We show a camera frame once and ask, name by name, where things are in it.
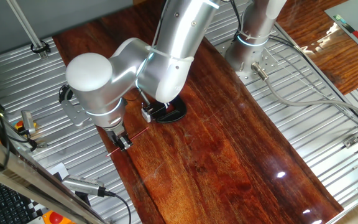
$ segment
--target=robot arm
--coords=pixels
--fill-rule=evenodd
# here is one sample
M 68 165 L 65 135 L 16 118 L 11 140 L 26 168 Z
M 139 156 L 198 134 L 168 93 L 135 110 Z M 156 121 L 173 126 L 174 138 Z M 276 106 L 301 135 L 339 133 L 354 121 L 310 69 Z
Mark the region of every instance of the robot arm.
M 123 123 L 122 96 L 132 88 L 140 88 L 161 103 L 172 101 L 185 84 L 194 54 L 219 8 L 219 1 L 168 0 L 156 46 L 132 38 L 122 43 L 109 59 L 94 53 L 74 58 L 67 66 L 66 79 L 84 110 L 76 115 L 71 103 L 63 101 L 70 119 L 81 126 L 83 119 L 79 117 L 84 113 L 106 130 L 116 146 L 122 150 L 129 148 L 132 143 Z
M 278 14 L 287 0 L 255 0 L 242 15 L 242 29 L 227 49 L 225 59 L 237 74 L 253 72 L 251 65 L 259 63 L 262 51 Z

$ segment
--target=metal grate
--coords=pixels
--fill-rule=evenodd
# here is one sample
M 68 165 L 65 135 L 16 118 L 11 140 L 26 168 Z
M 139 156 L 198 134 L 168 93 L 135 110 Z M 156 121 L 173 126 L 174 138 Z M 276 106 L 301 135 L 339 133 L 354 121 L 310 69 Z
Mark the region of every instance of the metal grate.
M 238 0 L 237 5 L 246 6 L 248 2 L 248 0 Z M 213 24 L 228 25 L 225 18 L 234 19 L 234 23 L 230 23 L 231 34 L 226 35 L 227 28 L 224 26 L 218 29 L 212 26 L 207 30 L 207 38 L 214 43 L 222 55 L 230 46 L 232 35 L 237 29 L 237 21 L 229 3 L 221 5 L 218 15 L 224 13 L 226 15 L 220 18 L 222 21 L 216 17 Z M 286 34 L 281 31 L 279 27 L 275 28 L 272 35 L 287 39 Z M 266 69 L 277 92 L 288 100 L 346 99 L 332 83 L 327 81 L 321 71 L 315 70 L 299 53 L 286 45 L 273 40 L 268 41 L 260 65 Z M 348 117 L 350 112 L 343 113 L 330 105 L 306 107 L 283 105 L 271 94 L 259 76 L 241 75 L 240 78 L 330 194 L 345 208 L 344 213 L 357 205 L 358 145 L 348 149 L 343 143 L 358 132 L 358 123 Z M 348 95 L 347 99 L 358 106 L 358 90 L 350 95 L 351 97 Z
M 37 142 L 48 147 L 37 149 L 32 157 L 46 169 L 63 163 L 69 174 L 97 179 L 124 198 L 132 211 L 132 222 L 140 218 L 122 184 L 102 140 L 91 123 L 77 129 L 58 102 L 58 91 L 66 84 L 66 66 L 52 38 L 44 40 L 51 47 L 47 60 L 39 59 L 29 47 L 0 55 L 0 104 L 11 123 L 21 120 L 21 110 L 30 110 L 37 123 Z M 91 207 L 105 220 L 128 223 L 126 206 L 117 198 L 89 196 Z
M 242 12 L 249 1 L 236 2 Z M 224 54 L 236 29 L 231 5 L 222 3 L 206 37 Z M 280 29 L 274 31 L 274 35 L 285 37 Z M 76 129 L 58 104 L 57 92 L 66 83 L 65 65 L 52 38 L 44 41 L 52 50 L 47 60 L 40 60 L 28 47 L 0 55 L 0 103 L 6 107 L 7 118 L 15 123 L 21 118 L 21 110 L 30 110 L 38 124 L 34 139 L 48 143 L 48 148 L 36 150 L 32 157 L 45 168 L 62 162 L 69 174 L 104 182 L 107 188 L 128 201 L 133 223 L 140 223 L 114 164 L 105 157 L 106 148 L 93 124 Z M 293 49 L 272 40 L 266 48 L 268 52 L 264 52 L 262 66 L 274 88 L 286 99 L 344 98 L 320 71 Z M 257 75 L 241 76 L 241 80 L 323 185 L 344 206 L 345 212 L 357 205 L 358 145 L 347 149 L 343 142 L 358 132 L 358 124 L 348 118 L 347 112 L 329 105 L 283 105 Z M 358 106 L 358 90 L 347 95 L 347 99 Z M 128 222 L 126 208 L 118 199 L 91 197 L 89 200 L 103 218 L 118 224 Z

